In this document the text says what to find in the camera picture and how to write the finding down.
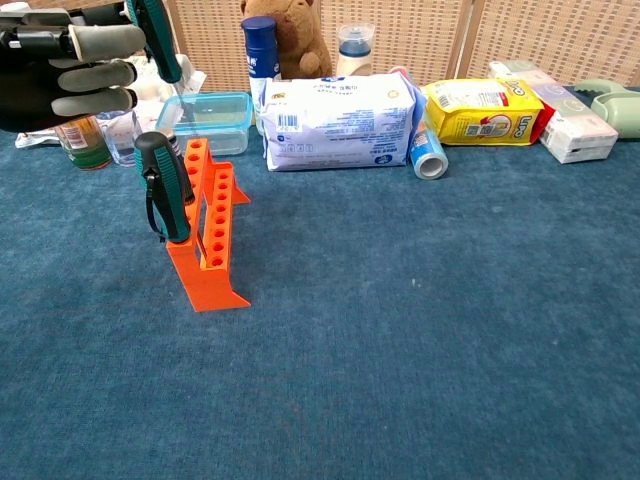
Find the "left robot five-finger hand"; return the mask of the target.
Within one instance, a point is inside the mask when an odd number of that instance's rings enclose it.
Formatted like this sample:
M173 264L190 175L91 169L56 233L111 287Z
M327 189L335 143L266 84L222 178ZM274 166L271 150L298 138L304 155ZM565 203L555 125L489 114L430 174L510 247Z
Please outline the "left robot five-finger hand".
M22 133L137 104L126 61L144 49L138 26L90 25L62 8L0 12L0 130Z

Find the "woven rattan folding screen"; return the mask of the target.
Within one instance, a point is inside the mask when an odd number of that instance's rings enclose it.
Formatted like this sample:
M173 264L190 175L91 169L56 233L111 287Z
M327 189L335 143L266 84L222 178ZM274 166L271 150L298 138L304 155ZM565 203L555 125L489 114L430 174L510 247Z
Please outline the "woven rattan folding screen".
M83 8L113 0L24 1ZM174 42L207 75L205 91L248 89L241 0L163 0ZM564 85L640 86L640 0L313 0L335 69L337 29L375 26L374 73L404 66L418 85L481 78L491 61L527 60Z

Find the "yellow Lipo snack bag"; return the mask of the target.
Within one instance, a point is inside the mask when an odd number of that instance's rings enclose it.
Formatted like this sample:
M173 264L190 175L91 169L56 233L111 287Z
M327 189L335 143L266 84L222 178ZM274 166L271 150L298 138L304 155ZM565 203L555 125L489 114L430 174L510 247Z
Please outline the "yellow Lipo snack bag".
M446 145L528 146L554 110L521 79L451 79L422 88L426 113Z

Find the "white wet wipes pack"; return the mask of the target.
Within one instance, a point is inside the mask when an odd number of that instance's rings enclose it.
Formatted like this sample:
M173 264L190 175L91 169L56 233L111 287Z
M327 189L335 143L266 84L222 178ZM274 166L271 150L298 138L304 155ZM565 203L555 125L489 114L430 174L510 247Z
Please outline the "white wet wipes pack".
M401 166L425 104L400 73L270 80L260 111L267 168Z

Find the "green tea bottle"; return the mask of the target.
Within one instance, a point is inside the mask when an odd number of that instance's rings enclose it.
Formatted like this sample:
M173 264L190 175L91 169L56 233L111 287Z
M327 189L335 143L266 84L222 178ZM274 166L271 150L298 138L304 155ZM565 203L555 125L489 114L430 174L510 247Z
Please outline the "green tea bottle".
M111 153L94 116L67 122L54 128L63 150L81 170L96 170L107 166Z

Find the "white egg carton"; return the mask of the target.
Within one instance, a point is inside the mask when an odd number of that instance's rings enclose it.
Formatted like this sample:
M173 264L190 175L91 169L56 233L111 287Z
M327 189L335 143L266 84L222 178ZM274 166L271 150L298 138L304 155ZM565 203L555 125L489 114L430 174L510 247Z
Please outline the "white egg carton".
M197 70L188 56L178 53L176 60L182 68L183 83L180 84L183 92L197 94L200 92L207 75ZM127 59L132 63L137 72L136 81L130 86L141 100L166 101L176 95L174 84L163 81L158 73L156 63L146 56L132 56Z

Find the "clear water bottle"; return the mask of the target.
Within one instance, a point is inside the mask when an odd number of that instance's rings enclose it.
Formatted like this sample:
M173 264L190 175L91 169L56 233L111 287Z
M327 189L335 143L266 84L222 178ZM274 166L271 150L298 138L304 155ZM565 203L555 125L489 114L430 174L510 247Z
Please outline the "clear water bottle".
M143 133L134 110L102 112L96 115L113 161L124 167L135 164L135 140Z

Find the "pastel tissue box pack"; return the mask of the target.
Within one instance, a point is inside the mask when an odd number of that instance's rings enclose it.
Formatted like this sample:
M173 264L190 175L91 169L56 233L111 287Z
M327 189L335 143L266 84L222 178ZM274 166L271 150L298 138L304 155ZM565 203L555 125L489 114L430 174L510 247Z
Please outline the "pastel tissue box pack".
M618 132L564 86L527 60L491 61L490 78L524 80L554 111L539 141L561 163L604 160Z

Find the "black metal hex driver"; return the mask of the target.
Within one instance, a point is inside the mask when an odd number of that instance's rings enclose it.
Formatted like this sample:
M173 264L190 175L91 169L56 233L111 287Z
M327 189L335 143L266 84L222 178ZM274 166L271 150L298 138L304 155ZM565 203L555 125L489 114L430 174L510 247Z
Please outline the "black metal hex driver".
M186 205L190 205L195 201L195 195L193 192L193 188L191 186L191 182L189 180L189 175L187 173L187 170L184 164L184 155L183 155L183 150L180 146L180 142L172 129L159 128L158 131L160 133L163 133L166 136L166 138L168 139L173 149L173 152L175 154L175 157L177 159L177 164L178 164L177 169L178 169L179 180L181 183L181 188L184 193L184 203Z

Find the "large green-black screwdriver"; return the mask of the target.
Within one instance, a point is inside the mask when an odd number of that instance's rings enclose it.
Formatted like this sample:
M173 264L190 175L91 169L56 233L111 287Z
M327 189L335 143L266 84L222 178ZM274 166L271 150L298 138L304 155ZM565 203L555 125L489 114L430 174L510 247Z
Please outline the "large green-black screwdriver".
M144 132L135 140L135 164L145 187L151 229L162 241L183 243L190 237L177 159L163 133Z

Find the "small green-black screwdriver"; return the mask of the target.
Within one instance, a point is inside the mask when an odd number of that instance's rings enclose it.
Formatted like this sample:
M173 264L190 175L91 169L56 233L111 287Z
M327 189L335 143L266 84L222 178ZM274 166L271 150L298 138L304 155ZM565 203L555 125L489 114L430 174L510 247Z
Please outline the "small green-black screwdriver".
M183 99L183 70L176 58L171 22L163 1L126 0L125 5L132 23L144 32L147 56L155 60L160 78L174 85L186 120L191 129L194 129L193 108L187 106Z

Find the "blue felt table cover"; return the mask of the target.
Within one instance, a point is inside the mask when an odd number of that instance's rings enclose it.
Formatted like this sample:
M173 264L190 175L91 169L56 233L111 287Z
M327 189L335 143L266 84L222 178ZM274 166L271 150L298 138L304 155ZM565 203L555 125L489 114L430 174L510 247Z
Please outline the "blue felt table cover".
M198 314L132 168L0 132L0 480L640 480L640 142L271 173Z

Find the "clear container with blue lid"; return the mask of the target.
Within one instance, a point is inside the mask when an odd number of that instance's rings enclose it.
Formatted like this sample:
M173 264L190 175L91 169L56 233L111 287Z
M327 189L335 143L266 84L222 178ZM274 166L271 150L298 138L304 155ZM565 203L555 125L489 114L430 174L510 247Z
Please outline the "clear container with blue lid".
M155 128L171 131L183 149L189 139L205 138L214 155L232 156L246 150L252 120L245 92L183 94L165 102Z

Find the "orange screwdriver holder rack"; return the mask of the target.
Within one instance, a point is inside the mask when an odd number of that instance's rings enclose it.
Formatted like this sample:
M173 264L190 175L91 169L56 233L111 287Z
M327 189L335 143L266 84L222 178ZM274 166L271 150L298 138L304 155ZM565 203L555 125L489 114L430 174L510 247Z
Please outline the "orange screwdriver holder rack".
M195 195L185 207L191 233L183 243L168 243L167 252L196 312L247 308L232 287L231 252L234 207L250 199L233 164L213 159L207 139L187 142L185 165Z

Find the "brown capybara plush toy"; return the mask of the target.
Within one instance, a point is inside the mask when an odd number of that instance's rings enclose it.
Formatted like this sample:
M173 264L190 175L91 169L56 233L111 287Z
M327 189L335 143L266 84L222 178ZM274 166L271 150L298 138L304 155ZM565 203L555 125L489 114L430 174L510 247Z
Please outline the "brown capybara plush toy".
M314 0L240 0L243 18L272 17L276 23L281 77L314 79L332 76Z

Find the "pale green lint roller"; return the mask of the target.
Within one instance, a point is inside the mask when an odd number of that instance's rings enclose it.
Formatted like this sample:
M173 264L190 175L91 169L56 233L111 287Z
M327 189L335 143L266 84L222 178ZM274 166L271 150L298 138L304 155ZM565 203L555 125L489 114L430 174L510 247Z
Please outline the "pale green lint roller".
M587 79L574 86L593 94L591 110L614 128L622 139L640 140L640 91L604 79Z

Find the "cream sauce bottle clear cap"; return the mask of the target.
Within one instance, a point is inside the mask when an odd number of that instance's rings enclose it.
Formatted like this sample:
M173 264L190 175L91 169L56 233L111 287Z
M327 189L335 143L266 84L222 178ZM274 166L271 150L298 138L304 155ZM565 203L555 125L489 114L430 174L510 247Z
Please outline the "cream sauce bottle clear cap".
M372 74L374 34L375 25L366 22L344 24L337 29L338 77Z

